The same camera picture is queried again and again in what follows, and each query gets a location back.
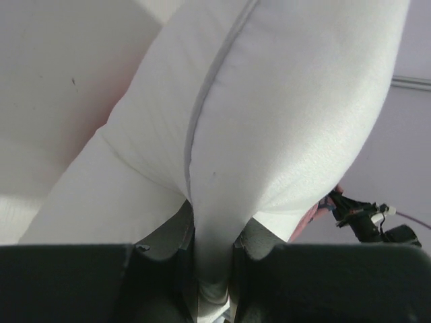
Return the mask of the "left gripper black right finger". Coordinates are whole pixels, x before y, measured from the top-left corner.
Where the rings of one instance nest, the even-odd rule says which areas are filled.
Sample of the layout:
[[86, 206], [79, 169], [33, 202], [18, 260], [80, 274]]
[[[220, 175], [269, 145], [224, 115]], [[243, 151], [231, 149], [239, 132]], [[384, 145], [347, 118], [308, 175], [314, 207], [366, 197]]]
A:
[[429, 322], [430, 258], [401, 244], [286, 244], [252, 220], [233, 246], [236, 322]]

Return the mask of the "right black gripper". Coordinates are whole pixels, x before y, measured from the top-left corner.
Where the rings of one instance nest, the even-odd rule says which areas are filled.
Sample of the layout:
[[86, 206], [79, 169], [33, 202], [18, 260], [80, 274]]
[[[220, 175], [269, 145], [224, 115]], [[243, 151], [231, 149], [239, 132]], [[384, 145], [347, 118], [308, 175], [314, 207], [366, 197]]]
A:
[[371, 217], [376, 213], [372, 203], [355, 201], [333, 190], [329, 197], [335, 205], [333, 216], [337, 227], [350, 226], [361, 243], [390, 243], [422, 247], [416, 233], [406, 224], [384, 230], [386, 221], [373, 222]]

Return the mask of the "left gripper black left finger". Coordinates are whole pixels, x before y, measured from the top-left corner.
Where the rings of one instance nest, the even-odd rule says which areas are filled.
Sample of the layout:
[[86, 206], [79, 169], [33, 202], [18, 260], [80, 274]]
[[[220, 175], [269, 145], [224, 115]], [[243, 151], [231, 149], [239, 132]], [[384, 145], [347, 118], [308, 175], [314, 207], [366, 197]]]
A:
[[193, 212], [136, 244], [1, 248], [2, 322], [195, 322]]

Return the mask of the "pink red patterned pillowcase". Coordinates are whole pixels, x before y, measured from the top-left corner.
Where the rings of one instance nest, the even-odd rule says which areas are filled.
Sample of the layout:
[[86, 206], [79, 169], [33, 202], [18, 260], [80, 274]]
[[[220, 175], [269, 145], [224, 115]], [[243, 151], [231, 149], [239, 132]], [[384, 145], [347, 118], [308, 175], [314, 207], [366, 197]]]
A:
[[295, 230], [293, 231], [292, 235], [290, 236], [288, 242], [293, 242], [309, 223], [327, 213], [333, 212], [335, 209], [336, 206], [333, 202], [333, 199], [329, 195], [326, 195], [315, 206], [309, 209], [307, 213], [302, 217], [300, 222], [297, 224]]

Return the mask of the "white pillow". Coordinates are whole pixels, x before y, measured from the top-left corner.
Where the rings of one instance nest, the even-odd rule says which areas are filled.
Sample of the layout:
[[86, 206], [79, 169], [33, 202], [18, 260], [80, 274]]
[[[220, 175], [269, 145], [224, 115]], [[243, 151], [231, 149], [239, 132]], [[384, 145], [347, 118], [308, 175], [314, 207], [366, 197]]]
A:
[[198, 317], [226, 308], [256, 217], [289, 240], [358, 156], [393, 77], [409, 1], [187, 1], [55, 184], [21, 244], [113, 244], [189, 201]]

